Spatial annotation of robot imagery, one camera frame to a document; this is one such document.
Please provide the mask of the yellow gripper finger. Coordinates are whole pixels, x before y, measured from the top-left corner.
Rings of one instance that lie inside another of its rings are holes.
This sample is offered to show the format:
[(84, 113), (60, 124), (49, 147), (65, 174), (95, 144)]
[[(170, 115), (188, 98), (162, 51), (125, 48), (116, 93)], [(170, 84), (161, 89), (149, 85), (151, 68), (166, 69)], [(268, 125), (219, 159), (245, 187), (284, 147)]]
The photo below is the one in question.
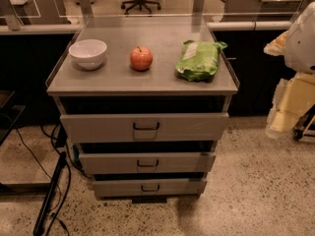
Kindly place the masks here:
[(280, 79), (272, 103), (265, 133), (269, 138), (279, 139), (291, 132), (299, 119), (315, 105), (315, 76), (296, 73), (290, 80)]

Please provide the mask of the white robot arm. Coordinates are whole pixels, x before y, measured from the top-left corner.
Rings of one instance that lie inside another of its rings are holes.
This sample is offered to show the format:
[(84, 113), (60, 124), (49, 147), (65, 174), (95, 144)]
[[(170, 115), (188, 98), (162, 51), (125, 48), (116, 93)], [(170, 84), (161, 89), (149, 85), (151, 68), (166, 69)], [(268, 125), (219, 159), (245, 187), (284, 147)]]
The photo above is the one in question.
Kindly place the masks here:
[(290, 133), (315, 104), (315, 2), (310, 3), (289, 30), (268, 43), (264, 52), (282, 55), (287, 67), (296, 74), (278, 83), (265, 132), (277, 139)]

